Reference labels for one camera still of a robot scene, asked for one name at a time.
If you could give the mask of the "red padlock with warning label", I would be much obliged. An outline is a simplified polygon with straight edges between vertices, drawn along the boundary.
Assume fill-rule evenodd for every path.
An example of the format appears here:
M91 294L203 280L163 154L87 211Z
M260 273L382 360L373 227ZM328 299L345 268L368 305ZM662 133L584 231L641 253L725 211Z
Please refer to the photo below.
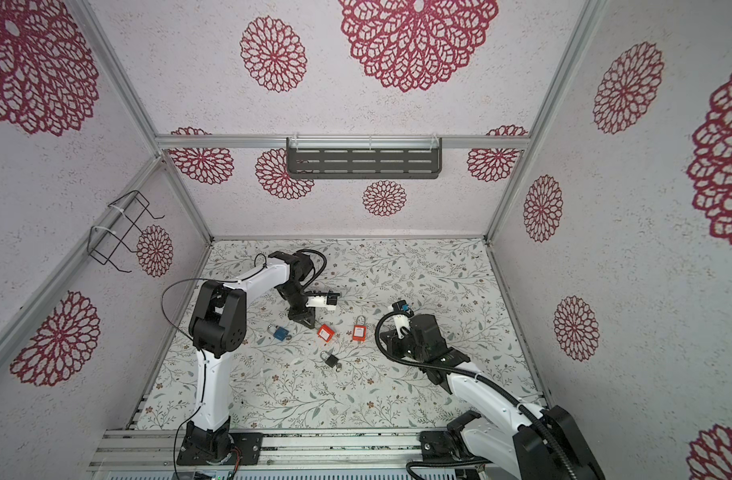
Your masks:
M335 331L328 325L323 324L317 330L317 337L325 343L330 342L335 336Z

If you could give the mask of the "red padlock with property label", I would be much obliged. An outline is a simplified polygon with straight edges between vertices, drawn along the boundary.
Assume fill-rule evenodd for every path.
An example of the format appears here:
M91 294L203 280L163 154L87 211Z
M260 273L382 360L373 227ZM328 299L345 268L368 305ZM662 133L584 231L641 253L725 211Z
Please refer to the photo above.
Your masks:
M359 315L353 325L351 339L355 342L364 342L367 339L368 326L366 324L366 317Z

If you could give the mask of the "black padlock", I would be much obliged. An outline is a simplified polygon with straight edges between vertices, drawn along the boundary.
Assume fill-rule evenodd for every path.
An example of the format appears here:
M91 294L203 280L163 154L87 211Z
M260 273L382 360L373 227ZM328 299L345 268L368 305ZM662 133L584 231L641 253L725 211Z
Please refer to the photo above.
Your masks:
M342 365L340 359L333 353L322 351L320 353L320 358L327 367L333 369L335 372L341 371Z

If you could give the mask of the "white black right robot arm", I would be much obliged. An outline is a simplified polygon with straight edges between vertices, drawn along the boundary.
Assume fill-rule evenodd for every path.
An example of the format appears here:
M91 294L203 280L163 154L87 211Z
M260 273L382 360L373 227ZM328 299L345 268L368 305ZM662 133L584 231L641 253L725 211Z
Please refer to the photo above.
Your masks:
M497 479L602 479L605 474L572 415L510 393L471 358L450 347L435 316L397 303L374 331L390 361L415 367L430 382L470 405L442 431L423 432L421 459L407 474L426 469L491 468Z

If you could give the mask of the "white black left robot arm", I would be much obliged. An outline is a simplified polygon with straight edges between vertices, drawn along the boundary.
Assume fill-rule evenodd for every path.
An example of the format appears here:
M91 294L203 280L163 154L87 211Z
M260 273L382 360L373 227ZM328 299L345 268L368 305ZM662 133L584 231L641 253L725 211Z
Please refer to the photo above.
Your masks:
M234 352L248 331L248 309L275 290L287 302L287 317L307 329L316 326L319 310L334 311L339 295L308 288L327 266L326 256L303 248L293 253L275 251L260 265L233 279L202 278L188 330L197 354L197 386L193 414L177 432L174 465L221 465L238 459L230 433L230 374Z

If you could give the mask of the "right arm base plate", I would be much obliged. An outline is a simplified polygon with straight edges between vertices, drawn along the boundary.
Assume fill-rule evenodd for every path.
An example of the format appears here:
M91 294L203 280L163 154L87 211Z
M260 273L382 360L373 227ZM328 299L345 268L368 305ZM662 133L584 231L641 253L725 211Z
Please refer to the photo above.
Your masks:
M422 451L422 460L425 462L471 462L488 463L489 460L474 455L463 445L461 436L448 431L426 430L418 436Z

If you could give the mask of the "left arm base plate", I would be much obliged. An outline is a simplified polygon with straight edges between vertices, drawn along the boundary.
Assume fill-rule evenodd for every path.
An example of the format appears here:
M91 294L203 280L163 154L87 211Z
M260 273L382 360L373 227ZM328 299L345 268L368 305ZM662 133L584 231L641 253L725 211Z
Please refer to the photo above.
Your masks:
M186 434L176 457L180 466L254 466L264 440L262 433Z

